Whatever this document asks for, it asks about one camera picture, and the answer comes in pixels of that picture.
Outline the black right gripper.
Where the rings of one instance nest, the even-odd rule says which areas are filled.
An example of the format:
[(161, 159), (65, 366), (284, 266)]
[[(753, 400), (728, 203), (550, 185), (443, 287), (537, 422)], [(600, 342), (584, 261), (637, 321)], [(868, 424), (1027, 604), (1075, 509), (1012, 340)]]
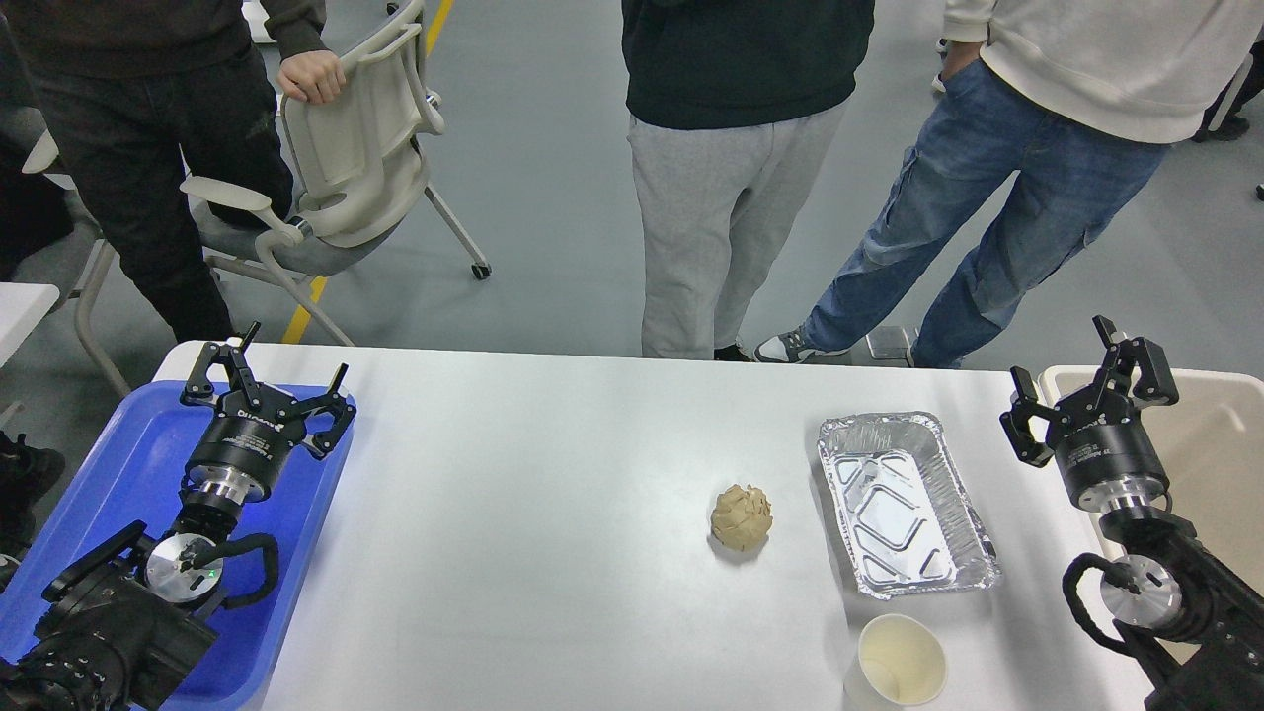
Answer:
[[(1106, 348), (1091, 382), (1049, 407), (1040, 401), (1029, 369), (1007, 369), (1014, 396), (999, 415), (1018, 459), (1036, 468), (1055, 455), (1066, 493), (1076, 509), (1107, 512), (1112, 500), (1143, 504), (1169, 490), (1169, 478), (1146, 429), (1141, 409), (1172, 406), (1181, 399), (1165, 350), (1144, 337), (1127, 338), (1110, 319), (1095, 328)], [(1031, 420), (1047, 423), (1047, 442), (1036, 442)]]

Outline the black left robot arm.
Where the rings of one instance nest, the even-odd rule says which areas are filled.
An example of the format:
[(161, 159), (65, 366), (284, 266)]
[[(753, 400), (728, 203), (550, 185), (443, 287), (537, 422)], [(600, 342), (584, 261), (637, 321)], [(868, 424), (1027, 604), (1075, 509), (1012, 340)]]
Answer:
[(209, 343), (126, 396), (3, 593), (3, 707), (257, 693), (351, 448), (345, 374), (265, 385), (245, 343)]

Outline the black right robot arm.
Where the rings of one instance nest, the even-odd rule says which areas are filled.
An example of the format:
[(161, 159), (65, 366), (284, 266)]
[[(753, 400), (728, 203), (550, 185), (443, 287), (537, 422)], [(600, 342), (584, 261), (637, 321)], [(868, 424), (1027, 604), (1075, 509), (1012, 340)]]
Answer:
[(1018, 459), (1055, 462), (1074, 509), (1097, 514), (1120, 557), (1074, 558), (1062, 577), (1071, 617), (1096, 644), (1129, 657), (1152, 682), (1146, 710), (1259, 710), (1263, 602), (1198, 540), (1157, 509), (1169, 479), (1141, 410), (1179, 399), (1162, 345), (1093, 320), (1105, 356), (1093, 380), (1043, 405), (1028, 369), (1014, 367), (1011, 407), (999, 423)]

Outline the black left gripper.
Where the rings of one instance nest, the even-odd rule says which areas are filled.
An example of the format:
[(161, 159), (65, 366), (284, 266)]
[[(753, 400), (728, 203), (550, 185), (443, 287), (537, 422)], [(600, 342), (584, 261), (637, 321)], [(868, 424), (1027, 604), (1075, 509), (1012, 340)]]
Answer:
[[(322, 461), (343, 442), (356, 417), (356, 405), (343, 395), (346, 363), (339, 366), (319, 396), (297, 400), (287, 392), (262, 393), (245, 359), (259, 329), (260, 323), (253, 321), (236, 334), (238, 344), (207, 342), (198, 352), (179, 402), (212, 407), (215, 414), (185, 466), (186, 490), (215, 492), (235, 504), (260, 504), (276, 490), (295, 447), (301, 444), (315, 461)], [(214, 367), (221, 367), (228, 376), (222, 395), (209, 382)], [(331, 417), (329, 428), (312, 431), (307, 420), (325, 415)]]

